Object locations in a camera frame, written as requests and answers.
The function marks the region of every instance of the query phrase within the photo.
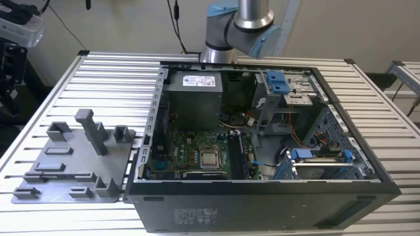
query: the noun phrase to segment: circuit board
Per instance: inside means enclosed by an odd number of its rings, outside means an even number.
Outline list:
[[[231,179],[231,161],[228,152],[227,133],[172,131],[168,158],[164,166],[152,165],[156,179],[179,179],[184,172],[226,172]],[[243,151],[247,157],[255,158],[251,135],[242,135]],[[210,166],[203,165],[203,155],[215,157]],[[250,163],[252,177],[259,179],[258,166]]]

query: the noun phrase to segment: metal rail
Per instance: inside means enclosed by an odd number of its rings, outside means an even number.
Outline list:
[[[420,62],[394,61],[388,73],[395,74],[415,94],[420,95]]]
[[[90,53],[76,58],[0,159],[0,232],[32,232],[43,236],[67,231],[90,236],[95,233],[147,235],[134,206],[123,202],[43,205],[14,205],[10,202],[12,191],[23,180],[22,175],[30,170],[48,140],[46,130],[51,122],[67,121],[71,127],[79,127],[80,124],[74,121],[79,108],[92,108],[95,120],[102,121],[106,127],[126,124],[135,129],[135,147],[140,145],[151,104],[150,92],[162,60],[199,59],[196,55],[123,53]],[[359,67],[334,59],[254,60],[239,57],[239,62],[318,67],[403,195],[344,231],[248,232],[234,235],[420,235],[420,131]]]

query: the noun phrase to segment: white label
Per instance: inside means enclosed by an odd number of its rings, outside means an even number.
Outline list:
[[[216,87],[215,76],[186,75],[183,86]]]
[[[251,117],[250,120],[248,120],[248,125],[254,126],[254,122],[255,122],[255,119]]]

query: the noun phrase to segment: power supply label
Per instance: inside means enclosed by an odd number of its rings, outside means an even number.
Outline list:
[[[174,213],[179,225],[216,223],[218,208],[176,208]]]
[[[215,76],[186,75],[183,78],[183,86],[216,87]]]

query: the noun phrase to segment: silver metal cylinder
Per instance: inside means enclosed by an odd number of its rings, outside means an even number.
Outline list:
[[[236,64],[238,56],[235,50],[219,51],[206,46],[202,52],[200,62]]]
[[[275,19],[268,0],[239,0],[239,10],[235,14],[235,23],[244,29],[259,29]]]

